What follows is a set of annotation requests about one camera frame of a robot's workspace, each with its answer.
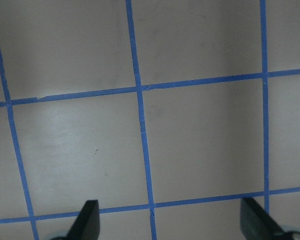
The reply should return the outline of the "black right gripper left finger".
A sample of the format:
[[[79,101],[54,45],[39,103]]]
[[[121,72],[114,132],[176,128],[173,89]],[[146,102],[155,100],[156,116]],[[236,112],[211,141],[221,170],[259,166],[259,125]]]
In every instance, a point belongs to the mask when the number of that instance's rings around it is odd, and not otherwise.
[[[73,225],[66,240],[97,240],[100,235],[100,211],[98,200],[87,200]]]

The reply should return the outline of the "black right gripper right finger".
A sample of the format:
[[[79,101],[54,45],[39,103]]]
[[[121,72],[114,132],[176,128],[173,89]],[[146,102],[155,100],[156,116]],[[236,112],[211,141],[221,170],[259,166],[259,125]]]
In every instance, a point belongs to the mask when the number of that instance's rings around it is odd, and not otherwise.
[[[251,197],[240,200],[240,230],[246,240],[285,239],[285,231]]]

